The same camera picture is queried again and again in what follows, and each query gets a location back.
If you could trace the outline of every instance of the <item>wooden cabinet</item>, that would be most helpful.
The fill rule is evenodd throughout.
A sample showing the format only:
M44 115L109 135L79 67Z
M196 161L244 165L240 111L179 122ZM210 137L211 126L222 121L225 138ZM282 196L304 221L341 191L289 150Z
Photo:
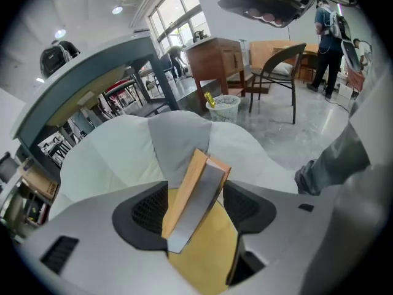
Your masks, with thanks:
M201 88L201 81L218 79L222 94L238 95L241 93L241 96L246 95L240 42L209 37L205 41L202 40L190 46L186 53L203 109L205 109L206 100ZM228 89L227 77L235 73L240 74L241 84L239 87Z

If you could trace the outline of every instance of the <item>white trash bin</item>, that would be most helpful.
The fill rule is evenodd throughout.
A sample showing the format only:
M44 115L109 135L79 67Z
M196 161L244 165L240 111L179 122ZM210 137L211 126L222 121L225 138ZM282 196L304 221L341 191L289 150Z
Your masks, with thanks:
M215 108L212 108L209 102L206 102L206 108L209 110L213 121L224 121L236 123L238 118L238 108L240 98L233 95L221 95L214 98Z

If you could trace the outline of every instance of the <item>black cable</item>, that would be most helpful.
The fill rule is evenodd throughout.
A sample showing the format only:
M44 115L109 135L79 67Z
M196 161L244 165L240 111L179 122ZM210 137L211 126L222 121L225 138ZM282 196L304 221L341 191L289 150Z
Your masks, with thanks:
M338 103L334 103L334 102L332 102L332 101L329 101L329 100L326 98L326 96L325 96L325 101L327 101L329 104L335 104L335 105L338 105L338 106L340 106L340 107L344 108L344 109L346 110L346 112L347 112L347 113L349 113L349 110L348 110L348 109L346 109L344 106L342 106L342 105L340 105L340 104L338 104Z

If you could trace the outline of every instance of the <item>gray floor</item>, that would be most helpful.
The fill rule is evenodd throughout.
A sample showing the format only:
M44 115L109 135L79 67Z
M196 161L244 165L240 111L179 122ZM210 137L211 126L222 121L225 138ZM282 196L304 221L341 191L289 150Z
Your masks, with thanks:
M288 170L297 170L314 159L343 131L348 113L330 104L321 93L309 91L302 82L296 86L297 116L292 124L291 92L272 84L267 95L254 95L248 113L248 93L242 98L237 124L262 145L267 154ZM334 93L332 101L339 100Z

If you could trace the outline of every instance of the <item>blue shirt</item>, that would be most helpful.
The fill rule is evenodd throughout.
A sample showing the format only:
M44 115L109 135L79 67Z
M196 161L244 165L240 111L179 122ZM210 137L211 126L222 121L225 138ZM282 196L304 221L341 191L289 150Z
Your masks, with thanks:
M330 13L326 11L323 7L319 7L315 14L315 23L322 24L322 30L325 31L330 26ZM341 39L333 37L331 34L323 35L321 37L321 42L319 43L319 48L321 52L329 51L339 52L343 54L341 49Z

